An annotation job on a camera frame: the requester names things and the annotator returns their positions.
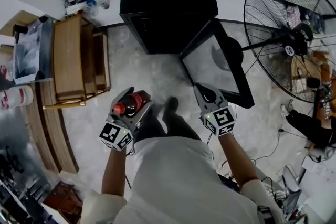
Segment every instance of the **electric fan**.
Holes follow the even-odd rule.
[[[333,99],[336,10],[328,0],[245,0],[248,47],[270,79],[292,97]]]

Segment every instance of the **white shirt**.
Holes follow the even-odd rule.
[[[285,222],[261,181],[246,183],[242,195],[225,187],[202,141],[149,138],[136,143],[135,151],[137,171],[129,201],[91,192],[83,203],[81,224],[260,224],[257,205],[270,207],[277,223]]]

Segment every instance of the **marble floor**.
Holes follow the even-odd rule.
[[[229,36],[238,40],[242,47],[248,45],[244,25],[222,23]],[[167,97],[174,95],[180,101],[178,114],[207,141],[209,130],[203,127],[199,118],[200,109],[189,81],[179,64],[177,55],[147,55],[127,26],[108,29],[109,68],[111,91],[87,102],[84,107],[63,109],[65,124],[70,143],[79,165],[77,175],[61,173],[60,177],[73,182],[82,189],[92,188],[100,191],[109,149],[98,140],[98,135],[110,109],[110,103],[116,95],[127,87],[146,90],[154,102],[163,104]],[[251,51],[244,52],[242,67],[247,71],[255,61]],[[280,105],[287,103],[290,96],[275,88],[259,64],[254,64],[246,75],[255,106],[244,109],[239,106],[234,135],[250,158],[256,159],[269,155],[277,145],[278,129],[298,134],[280,115]],[[311,104],[294,101],[295,108],[308,113]],[[291,164],[300,171],[301,162],[306,154],[306,140],[291,134],[282,133],[279,146],[270,157],[257,161],[257,167],[278,181],[279,171]],[[212,137],[209,143],[214,153],[214,163],[220,174],[227,174],[227,164],[222,167],[226,157],[218,140]],[[134,157],[127,157],[126,174],[132,184],[134,179]],[[125,197],[130,196],[126,185]]]

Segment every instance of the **white container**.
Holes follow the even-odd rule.
[[[28,85],[21,85],[9,88],[0,92],[0,109],[12,109],[18,106],[32,103],[33,91]]]

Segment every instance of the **black box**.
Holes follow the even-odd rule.
[[[121,0],[120,16],[149,54],[179,54],[218,14],[216,0]]]

